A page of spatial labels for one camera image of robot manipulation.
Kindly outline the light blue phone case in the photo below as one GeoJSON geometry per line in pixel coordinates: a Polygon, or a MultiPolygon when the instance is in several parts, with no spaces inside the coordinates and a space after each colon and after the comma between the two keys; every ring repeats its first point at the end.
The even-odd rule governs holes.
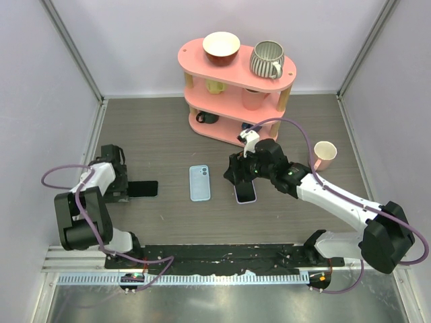
{"type": "Polygon", "coordinates": [[[207,165],[189,168],[190,199],[193,202],[204,202],[211,198],[209,168],[207,165]]]}

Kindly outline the dark green smartphone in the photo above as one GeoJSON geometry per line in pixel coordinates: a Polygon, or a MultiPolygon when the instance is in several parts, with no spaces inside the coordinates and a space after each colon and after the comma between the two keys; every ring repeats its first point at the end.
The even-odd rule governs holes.
{"type": "Polygon", "coordinates": [[[158,181],[128,182],[127,194],[130,198],[156,197],[158,195],[158,181]]]}

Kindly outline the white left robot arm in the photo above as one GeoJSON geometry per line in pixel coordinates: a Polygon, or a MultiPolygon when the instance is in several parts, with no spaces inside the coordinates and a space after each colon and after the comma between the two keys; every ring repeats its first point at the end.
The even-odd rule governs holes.
{"type": "Polygon", "coordinates": [[[137,268],[143,251],[136,235],[114,228],[108,203],[127,202],[129,182],[122,148],[101,146],[101,156],[91,161],[79,184],[54,199],[57,226],[65,250],[103,246],[109,254],[120,254],[128,268],[137,268]]]}

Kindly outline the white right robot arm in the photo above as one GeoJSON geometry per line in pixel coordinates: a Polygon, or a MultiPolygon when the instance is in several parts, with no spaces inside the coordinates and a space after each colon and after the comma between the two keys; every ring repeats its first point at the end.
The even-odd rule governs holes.
{"type": "Polygon", "coordinates": [[[332,185],[308,166],[289,161],[272,139],[259,141],[253,152],[233,153],[228,161],[224,178],[233,185],[267,179],[277,191],[314,204],[354,229],[347,233],[323,229],[309,237],[304,257],[313,266],[328,258],[355,258],[389,274],[415,242],[401,206],[380,205],[332,185]]]}

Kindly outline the dark blue mug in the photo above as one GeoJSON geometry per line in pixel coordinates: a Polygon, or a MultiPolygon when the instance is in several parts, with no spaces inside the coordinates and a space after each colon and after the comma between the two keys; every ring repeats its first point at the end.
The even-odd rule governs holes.
{"type": "Polygon", "coordinates": [[[253,124],[249,124],[249,123],[242,123],[241,129],[243,131],[249,131],[249,130],[253,130],[254,125],[253,124]]]}

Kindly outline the black mug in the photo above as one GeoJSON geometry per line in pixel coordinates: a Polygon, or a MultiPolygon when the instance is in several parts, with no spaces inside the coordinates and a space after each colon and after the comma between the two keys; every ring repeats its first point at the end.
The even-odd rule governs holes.
{"type": "Polygon", "coordinates": [[[215,124],[219,118],[220,117],[217,114],[200,111],[196,115],[195,120],[200,124],[215,124]]]}

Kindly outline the pink three-tier shelf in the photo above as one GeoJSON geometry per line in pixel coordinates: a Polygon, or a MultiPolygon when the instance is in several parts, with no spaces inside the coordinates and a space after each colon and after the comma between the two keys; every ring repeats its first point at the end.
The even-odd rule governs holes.
{"type": "Polygon", "coordinates": [[[178,52],[178,62],[185,73],[184,97],[190,108],[189,125],[199,135],[241,145],[237,136],[242,131],[242,123],[257,124],[284,115],[297,74],[296,66],[286,57],[281,78],[258,77],[249,69],[253,48],[242,45],[230,65],[216,67],[205,56],[202,42],[202,38],[191,40],[178,52]],[[228,87],[221,94],[210,94],[205,86],[206,79],[226,83],[228,87]],[[250,111],[242,105],[243,89],[269,93],[269,96],[260,109],[250,111]],[[200,124],[195,120],[200,111],[217,114],[220,118],[215,124],[200,124]]]}

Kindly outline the pink mug on shelf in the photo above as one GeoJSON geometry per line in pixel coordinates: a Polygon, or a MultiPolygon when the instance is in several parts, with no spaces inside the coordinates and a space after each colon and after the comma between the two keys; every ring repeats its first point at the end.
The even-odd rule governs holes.
{"type": "Polygon", "coordinates": [[[262,107],[269,93],[258,92],[252,89],[242,90],[242,105],[245,109],[254,111],[262,107]]]}

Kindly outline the yellow mug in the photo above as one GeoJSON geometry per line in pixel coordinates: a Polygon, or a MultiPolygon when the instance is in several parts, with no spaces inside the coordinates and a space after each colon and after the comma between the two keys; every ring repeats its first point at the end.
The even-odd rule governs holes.
{"type": "Polygon", "coordinates": [[[222,82],[214,81],[214,80],[210,80],[210,79],[205,80],[205,86],[206,86],[207,91],[213,95],[221,94],[228,87],[228,85],[226,83],[222,83],[222,82]]]}

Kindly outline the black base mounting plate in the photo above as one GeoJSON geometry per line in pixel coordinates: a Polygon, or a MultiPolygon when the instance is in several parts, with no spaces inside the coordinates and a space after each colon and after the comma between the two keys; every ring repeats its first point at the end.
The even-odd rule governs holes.
{"type": "Polygon", "coordinates": [[[168,275],[295,275],[300,268],[345,265],[343,258],[328,260],[310,247],[293,244],[146,245],[141,253],[144,260],[173,256],[168,275]]]}

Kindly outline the pink mug on table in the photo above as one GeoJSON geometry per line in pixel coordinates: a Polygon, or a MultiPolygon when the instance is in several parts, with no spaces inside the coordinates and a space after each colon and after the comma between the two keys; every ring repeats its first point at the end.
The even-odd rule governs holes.
{"type": "Polygon", "coordinates": [[[312,169],[317,172],[326,170],[337,157],[337,148],[329,141],[319,141],[314,145],[313,157],[312,169]]]}

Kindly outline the grey striped mug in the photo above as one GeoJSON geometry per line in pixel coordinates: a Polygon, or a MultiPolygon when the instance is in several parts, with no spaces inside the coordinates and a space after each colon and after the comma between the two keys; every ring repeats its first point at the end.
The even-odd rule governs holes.
{"type": "Polygon", "coordinates": [[[284,49],[277,42],[266,40],[258,43],[250,57],[250,71],[262,78],[279,79],[283,75],[284,49]]]}

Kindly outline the red and cream bowl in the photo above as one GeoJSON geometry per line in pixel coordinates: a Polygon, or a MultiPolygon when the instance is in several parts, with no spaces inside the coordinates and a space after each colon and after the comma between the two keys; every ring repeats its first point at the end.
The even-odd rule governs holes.
{"type": "Polygon", "coordinates": [[[213,32],[202,42],[205,56],[215,66],[225,67],[236,58],[241,43],[239,37],[230,32],[213,32]]]}

